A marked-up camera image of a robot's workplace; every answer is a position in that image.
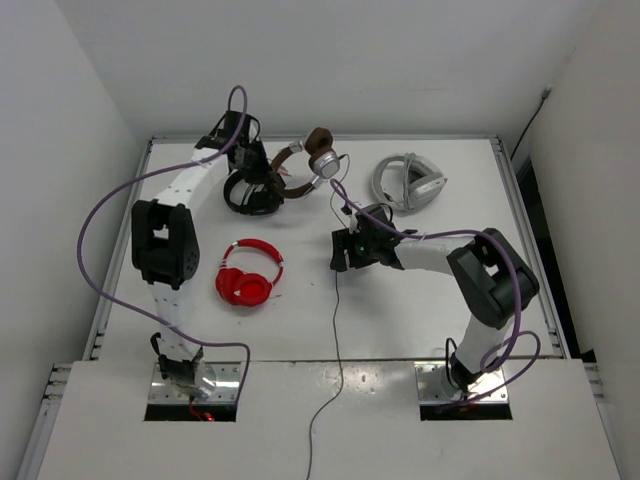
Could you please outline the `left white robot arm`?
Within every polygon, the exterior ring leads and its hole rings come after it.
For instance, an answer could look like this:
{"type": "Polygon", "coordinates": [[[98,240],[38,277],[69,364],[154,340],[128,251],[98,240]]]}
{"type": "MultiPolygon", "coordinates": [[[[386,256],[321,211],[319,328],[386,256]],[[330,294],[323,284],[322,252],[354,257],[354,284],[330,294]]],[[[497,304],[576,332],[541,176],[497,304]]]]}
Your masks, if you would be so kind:
{"type": "Polygon", "coordinates": [[[203,365],[203,347],[182,336],[193,319],[191,283],[200,262],[194,220],[216,185],[233,169],[269,171],[261,124],[229,110],[193,147],[188,167],[131,212],[132,263],[148,284],[162,330],[152,339],[162,378],[191,396],[202,396],[213,378],[203,365]]]}

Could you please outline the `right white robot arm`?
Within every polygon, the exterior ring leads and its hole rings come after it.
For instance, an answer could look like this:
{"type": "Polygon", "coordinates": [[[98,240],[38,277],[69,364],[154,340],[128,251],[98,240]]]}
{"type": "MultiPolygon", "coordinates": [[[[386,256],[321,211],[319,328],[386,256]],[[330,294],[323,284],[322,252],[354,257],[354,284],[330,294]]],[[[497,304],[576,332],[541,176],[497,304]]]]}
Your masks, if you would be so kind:
{"type": "Polygon", "coordinates": [[[494,228],[423,234],[398,230],[391,212],[369,205],[331,233],[330,269],[345,272],[380,264],[453,278],[471,317],[463,340],[447,356],[445,379],[467,392],[484,373],[501,365],[520,335],[521,315],[538,295],[539,281],[502,233],[494,228]]]}

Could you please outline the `brown silver headphones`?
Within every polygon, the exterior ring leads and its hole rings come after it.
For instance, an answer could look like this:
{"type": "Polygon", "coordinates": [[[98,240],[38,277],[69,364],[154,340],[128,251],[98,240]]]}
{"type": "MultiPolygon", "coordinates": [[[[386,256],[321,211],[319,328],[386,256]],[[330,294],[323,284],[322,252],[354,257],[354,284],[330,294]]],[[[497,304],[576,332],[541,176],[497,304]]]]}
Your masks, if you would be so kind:
{"type": "Polygon", "coordinates": [[[318,189],[324,181],[334,177],[341,168],[341,160],[344,155],[340,156],[336,153],[333,143],[333,135],[327,128],[316,127],[302,140],[292,142],[281,149],[270,164],[274,173],[277,173],[291,156],[305,152],[309,155],[308,166],[312,177],[308,182],[296,188],[288,188],[273,182],[270,189],[285,200],[299,199],[318,189]]]}

